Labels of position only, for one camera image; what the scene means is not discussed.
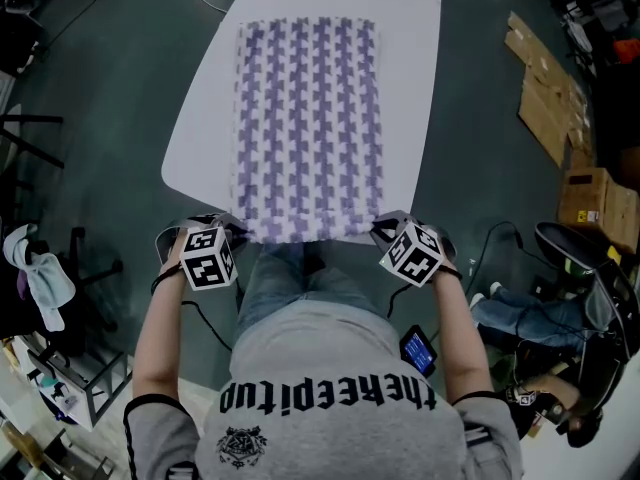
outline patterned cloth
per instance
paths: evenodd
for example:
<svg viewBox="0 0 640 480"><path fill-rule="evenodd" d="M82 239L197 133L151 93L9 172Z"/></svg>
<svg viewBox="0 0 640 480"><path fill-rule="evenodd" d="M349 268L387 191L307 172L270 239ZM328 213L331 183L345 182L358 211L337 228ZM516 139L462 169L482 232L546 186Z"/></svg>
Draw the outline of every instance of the patterned cloth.
<svg viewBox="0 0 640 480"><path fill-rule="evenodd" d="M376 41L359 19L240 27L231 211L254 241L371 229L382 207Z"/></svg>

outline smartphone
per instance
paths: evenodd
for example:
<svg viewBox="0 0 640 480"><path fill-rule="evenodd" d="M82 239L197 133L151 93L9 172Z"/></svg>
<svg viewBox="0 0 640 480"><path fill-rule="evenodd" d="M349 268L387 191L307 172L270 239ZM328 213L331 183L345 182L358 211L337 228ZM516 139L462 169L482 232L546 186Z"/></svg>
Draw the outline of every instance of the smartphone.
<svg viewBox="0 0 640 480"><path fill-rule="evenodd" d="M403 361L413 365L425 378L436 370L438 354L419 325L411 327L400 340L400 356Z"/></svg>

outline gray floor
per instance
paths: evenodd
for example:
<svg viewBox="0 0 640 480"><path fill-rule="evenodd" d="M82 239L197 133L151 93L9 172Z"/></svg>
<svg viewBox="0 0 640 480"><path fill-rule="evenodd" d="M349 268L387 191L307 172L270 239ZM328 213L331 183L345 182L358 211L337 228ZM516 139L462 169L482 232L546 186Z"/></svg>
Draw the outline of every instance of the gray floor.
<svg viewBox="0 0 640 480"><path fill-rule="evenodd" d="M54 37L91 0L49 0L39 19ZM211 0L228 7L233 0ZM489 227L511 220L536 250L533 226L552 220L561 173L517 117L524 66L503 44L509 11L517 12L558 60L567 45L547 0L443 0L431 118L413 214L446 228L466 273ZM26 208L42 218L42 236L66 250L70 228L87 229L82 261L87 272L125 265L119 278L93 290L117 321L110 339L133 352L159 268L153 240L176 216L208 210L164 185L160 166L173 125L221 16L197 0L99 0L18 81L12 96L24 112L64 116L55 127L27 136L64 158L66 168L22 158L36 180ZM494 236L477 285L499 279L527 290L544 267L517 252L508 228ZM258 248L238 258L246 284ZM376 262L372 247L323 244L325 260L353 276L386 312L402 285ZM234 331L231 290L193 297L223 336ZM400 333L419 323L437 329L431 289L400 295L392 323ZM220 388L229 354L197 314L185 309L182 375Z"/></svg>

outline white table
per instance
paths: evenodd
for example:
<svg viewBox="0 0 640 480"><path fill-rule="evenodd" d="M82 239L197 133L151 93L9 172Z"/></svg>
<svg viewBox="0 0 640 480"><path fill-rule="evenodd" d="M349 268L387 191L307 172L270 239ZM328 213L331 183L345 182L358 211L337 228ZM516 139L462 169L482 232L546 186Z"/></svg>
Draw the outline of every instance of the white table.
<svg viewBox="0 0 640 480"><path fill-rule="evenodd" d="M230 209L238 24L318 16L368 18L379 26L384 205L386 210L411 210L429 124L440 0L236 0L202 59L178 116L162 165L167 185Z"/></svg>

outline jeans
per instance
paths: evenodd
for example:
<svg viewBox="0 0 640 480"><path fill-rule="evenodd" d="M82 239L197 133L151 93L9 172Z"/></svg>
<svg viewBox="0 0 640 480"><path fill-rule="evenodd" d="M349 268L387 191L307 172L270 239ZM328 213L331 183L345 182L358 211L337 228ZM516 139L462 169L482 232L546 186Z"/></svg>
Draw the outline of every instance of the jeans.
<svg viewBox="0 0 640 480"><path fill-rule="evenodd" d="M240 307L236 340L249 327L297 300L345 304L378 314L355 283L335 268L305 277L304 244L265 244Z"/></svg>
<svg viewBox="0 0 640 480"><path fill-rule="evenodd" d="M493 298L478 302L471 315L486 327L549 347L573 348L581 354L584 340L591 335L591 331L582 331L582 313L582 299L543 303L501 286Z"/></svg>

